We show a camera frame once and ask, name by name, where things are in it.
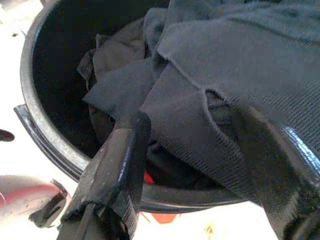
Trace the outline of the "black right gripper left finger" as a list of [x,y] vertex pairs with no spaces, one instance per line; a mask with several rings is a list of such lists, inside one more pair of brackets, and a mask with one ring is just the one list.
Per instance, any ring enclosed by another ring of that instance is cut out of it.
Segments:
[[141,206],[149,116],[118,121],[83,171],[56,240],[132,240]]

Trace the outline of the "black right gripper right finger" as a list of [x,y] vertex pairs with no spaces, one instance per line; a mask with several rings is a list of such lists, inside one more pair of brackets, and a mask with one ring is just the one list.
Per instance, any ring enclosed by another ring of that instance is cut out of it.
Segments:
[[237,107],[232,123],[278,240],[320,240],[320,154],[282,119]]

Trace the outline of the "black knit garment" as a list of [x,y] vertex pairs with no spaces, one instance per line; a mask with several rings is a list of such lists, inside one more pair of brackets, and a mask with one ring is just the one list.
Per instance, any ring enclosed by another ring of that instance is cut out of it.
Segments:
[[143,110],[152,138],[237,195],[252,198],[232,116],[239,100],[320,153],[320,35],[297,25],[215,19],[170,25]]

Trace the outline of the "black plastic bucket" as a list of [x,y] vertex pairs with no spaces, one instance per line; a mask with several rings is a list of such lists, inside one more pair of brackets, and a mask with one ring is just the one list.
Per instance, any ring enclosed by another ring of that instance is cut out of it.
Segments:
[[[78,72],[83,57],[96,47],[96,36],[112,36],[144,17],[149,9],[166,8],[171,0],[50,0],[27,34],[21,58],[25,107],[45,138],[51,160],[79,182],[88,163],[118,121],[99,141],[91,121],[86,80]],[[210,188],[177,188],[143,180],[140,210],[185,213],[215,205],[257,201],[215,184]]]

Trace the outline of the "black clothes pile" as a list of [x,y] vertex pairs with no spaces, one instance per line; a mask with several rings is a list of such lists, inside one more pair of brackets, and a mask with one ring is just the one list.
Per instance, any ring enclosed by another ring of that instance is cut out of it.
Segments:
[[[296,25],[306,34],[320,35],[320,0],[170,0],[167,7],[149,9],[112,36],[98,34],[96,47],[77,68],[86,81],[84,101],[98,140],[106,140],[112,122],[145,112],[159,74],[159,43],[170,25],[222,19],[262,22],[279,30]],[[148,172],[161,185],[207,189],[220,184],[156,142],[152,121],[147,162]]]

